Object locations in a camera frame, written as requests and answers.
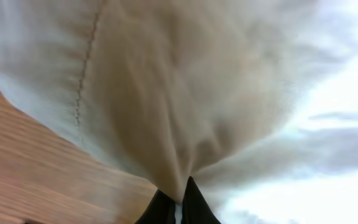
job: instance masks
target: wood grain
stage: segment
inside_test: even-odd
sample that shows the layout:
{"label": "wood grain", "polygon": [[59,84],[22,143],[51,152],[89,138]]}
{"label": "wood grain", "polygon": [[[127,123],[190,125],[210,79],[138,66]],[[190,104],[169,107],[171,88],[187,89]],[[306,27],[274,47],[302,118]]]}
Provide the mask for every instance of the wood grain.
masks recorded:
{"label": "wood grain", "polygon": [[0,224],[132,224],[155,190],[96,162],[0,94]]}

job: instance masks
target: brown wooden floor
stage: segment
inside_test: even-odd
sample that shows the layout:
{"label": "brown wooden floor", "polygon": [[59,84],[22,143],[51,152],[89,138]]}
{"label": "brown wooden floor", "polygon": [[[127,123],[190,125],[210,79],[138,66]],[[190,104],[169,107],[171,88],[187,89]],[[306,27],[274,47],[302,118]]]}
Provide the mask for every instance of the brown wooden floor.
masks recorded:
{"label": "brown wooden floor", "polygon": [[0,224],[132,224],[155,187],[110,169],[0,95]]}

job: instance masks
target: stitched seam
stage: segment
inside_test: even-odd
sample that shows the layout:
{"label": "stitched seam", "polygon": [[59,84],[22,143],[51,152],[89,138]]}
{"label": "stitched seam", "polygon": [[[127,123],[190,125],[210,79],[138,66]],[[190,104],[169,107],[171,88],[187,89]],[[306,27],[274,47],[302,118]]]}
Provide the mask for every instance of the stitched seam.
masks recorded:
{"label": "stitched seam", "polygon": [[81,69],[81,77],[78,80],[77,97],[76,97],[76,103],[75,103],[75,121],[76,121],[76,127],[77,127],[77,130],[78,130],[79,134],[80,134],[80,139],[81,139],[81,142],[82,142],[83,146],[85,146],[85,144],[84,144],[84,140],[83,140],[81,130],[80,130],[81,92],[82,92],[83,87],[84,87],[83,82],[84,82],[84,79],[86,77],[86,69],[88,68],[88,62],[89,62],[89,60],[91,58],[91,53],[92,53],[92,49],[93,49],[93,42],[94,42],[94,40],[96,38],[96,33],[98,31],[98,23],[99,23],[100,15],[102,13],[103,5],[104,5],[105,2],[106,1],[102,1],[100,9],[94,15],[93,27],[92,27],[92,30],[91,30],[91,33],[90,33],[90,38],[88,40],[88,48],[87,48],[86,53],[85,53],[85,58],[84,58],[84,61],[83,61],[83,67]]}

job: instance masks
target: wooden table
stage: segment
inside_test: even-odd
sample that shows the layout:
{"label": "wooden table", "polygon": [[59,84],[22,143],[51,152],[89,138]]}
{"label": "wooden table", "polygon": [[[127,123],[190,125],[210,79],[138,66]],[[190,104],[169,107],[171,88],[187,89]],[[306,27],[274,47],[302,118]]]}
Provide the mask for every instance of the wooden table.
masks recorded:
{"label": "wooden table", "polygon": [[132,224],[155,190],[96,162],[0,94],[0,224]]}

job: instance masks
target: white cloth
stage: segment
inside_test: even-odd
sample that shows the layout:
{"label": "white cloth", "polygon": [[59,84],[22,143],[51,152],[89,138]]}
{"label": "white cloth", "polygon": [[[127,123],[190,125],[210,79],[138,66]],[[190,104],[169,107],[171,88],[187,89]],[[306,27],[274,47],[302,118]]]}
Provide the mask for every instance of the white cloth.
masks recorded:
{"label": "white cloth", "polygon": [[0,0],[0,89],[223,223],[358,223],[356,0]]}

